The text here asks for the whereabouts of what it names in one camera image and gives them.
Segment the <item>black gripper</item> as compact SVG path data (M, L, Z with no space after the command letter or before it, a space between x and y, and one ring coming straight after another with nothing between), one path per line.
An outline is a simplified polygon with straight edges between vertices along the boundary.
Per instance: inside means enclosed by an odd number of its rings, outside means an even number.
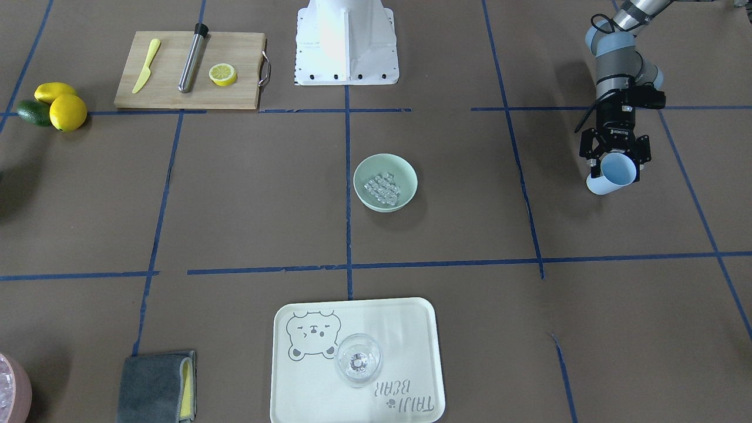
M621 152L636 167L633 182L641 180L644 164L651 161L649 136L635 134L636 111L623 97L605 97L591 105L579 121L579 156L590 167L591 179L602 176L605 153Z

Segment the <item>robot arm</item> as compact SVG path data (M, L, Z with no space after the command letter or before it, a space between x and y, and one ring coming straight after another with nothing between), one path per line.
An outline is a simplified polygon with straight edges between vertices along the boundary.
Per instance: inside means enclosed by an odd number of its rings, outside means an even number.
M636 111L665 107L664 76L637 51L636 38L669 6L669 1L626 1L611 17L591 16L585 41L596 62L596 99L575 132L579 156L590 167L586 184L598 195L637 182L651 161L649 136L636 136Z

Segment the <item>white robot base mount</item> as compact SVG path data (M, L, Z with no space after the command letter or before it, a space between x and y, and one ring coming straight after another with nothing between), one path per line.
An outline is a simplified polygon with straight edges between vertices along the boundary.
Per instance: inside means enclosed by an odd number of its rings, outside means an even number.
M391 85L400 80L397 32L381 1L309 1L297 12L294 83Z

